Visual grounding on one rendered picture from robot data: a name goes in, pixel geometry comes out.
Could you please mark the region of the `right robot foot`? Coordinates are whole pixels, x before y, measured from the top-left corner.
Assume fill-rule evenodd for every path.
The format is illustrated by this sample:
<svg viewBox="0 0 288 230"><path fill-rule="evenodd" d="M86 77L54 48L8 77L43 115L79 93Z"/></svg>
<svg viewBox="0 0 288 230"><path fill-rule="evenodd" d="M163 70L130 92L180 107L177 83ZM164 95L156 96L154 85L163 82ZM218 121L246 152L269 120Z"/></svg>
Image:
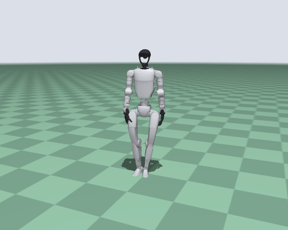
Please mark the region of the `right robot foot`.
<svg viewBox="0 0 288 230"><path fill-rule="evenodd" d="M141 166L142 167L142 166ZM141 169L137 168L132 176L138 176L143 171L143 167Z"/></svg>

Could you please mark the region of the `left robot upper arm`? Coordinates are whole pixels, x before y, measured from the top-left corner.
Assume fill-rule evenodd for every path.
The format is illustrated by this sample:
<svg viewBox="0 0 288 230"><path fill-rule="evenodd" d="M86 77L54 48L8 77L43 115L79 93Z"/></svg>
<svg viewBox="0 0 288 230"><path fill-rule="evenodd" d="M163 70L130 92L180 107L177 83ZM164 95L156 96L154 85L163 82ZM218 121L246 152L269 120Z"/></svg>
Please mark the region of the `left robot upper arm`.
<svg viewBox="0 0 288 230"><path fill-rule="evenodd" d="M159 70L154 70L154 73L155 73L155 77L157 78L157 87L158 87L158 90L156 91L157 93L157 96L164 96L163 95L163 73Z"/></svg>

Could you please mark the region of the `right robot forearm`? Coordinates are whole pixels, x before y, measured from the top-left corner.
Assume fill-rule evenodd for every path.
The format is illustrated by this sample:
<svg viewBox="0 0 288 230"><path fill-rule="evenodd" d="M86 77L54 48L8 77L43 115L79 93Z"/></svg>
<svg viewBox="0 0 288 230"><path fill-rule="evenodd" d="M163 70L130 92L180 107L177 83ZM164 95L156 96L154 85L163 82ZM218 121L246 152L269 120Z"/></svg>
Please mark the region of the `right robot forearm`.
<svg viewBox="0 0 288 230"><path fill-rule="evenodd" d="M125 89L125 93L126 93L126 89ZM126 96L125 94L124 94L124 107L123 107L123 112L126 112L125 110L128 108L129 109L129 107L130 107L130 99L131 99L131 97L129 97L129 96Z"/></svg>

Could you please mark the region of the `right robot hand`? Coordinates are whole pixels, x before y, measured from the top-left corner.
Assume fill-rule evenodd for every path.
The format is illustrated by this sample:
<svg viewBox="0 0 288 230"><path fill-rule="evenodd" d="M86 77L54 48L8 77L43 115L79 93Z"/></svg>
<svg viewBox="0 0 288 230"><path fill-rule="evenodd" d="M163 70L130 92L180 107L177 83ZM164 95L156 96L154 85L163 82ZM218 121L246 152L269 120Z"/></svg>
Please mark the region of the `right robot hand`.
<svg viewBox="0 0 288 230"><path fill-rule="evenodd" d="M125 114L125 121L126 121L126 123L128 124L128 121L130 120L131 122L132 122L132 120L129 118L129 109L127 108L126 110L125 110L126 112L124 112L124 114Z"/></svg>

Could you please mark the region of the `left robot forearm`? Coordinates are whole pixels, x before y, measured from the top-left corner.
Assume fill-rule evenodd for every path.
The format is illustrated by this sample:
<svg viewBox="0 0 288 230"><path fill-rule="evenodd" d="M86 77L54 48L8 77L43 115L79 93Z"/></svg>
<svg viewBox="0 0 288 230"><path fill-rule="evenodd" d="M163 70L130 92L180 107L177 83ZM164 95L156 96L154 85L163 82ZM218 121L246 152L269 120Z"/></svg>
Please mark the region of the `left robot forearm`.
<svg viewBox="0 0 288 230"><path fill-rule="evenodd" d="M163 95L164 95L164 96L158 97L158 100L159 100L159 108L160 108L159 111L161 111L161 110L163 109L164 112L165 112L165 93L164 93L164 91L163 91Z"/></svg>

